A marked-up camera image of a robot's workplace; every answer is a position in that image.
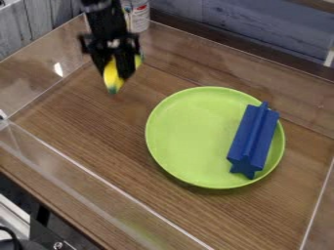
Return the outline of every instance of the blue plastic block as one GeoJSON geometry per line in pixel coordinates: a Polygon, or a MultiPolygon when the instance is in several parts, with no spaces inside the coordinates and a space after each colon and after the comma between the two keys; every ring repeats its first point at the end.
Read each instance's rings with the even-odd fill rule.
{"type": "Polygon", "coordinates": [[[241,173],[252,179],[255,171],[263,170],[278,118],[279,113],[267,108],[267,102],[247,106],[227,154],[231,173],[241,173]]]}

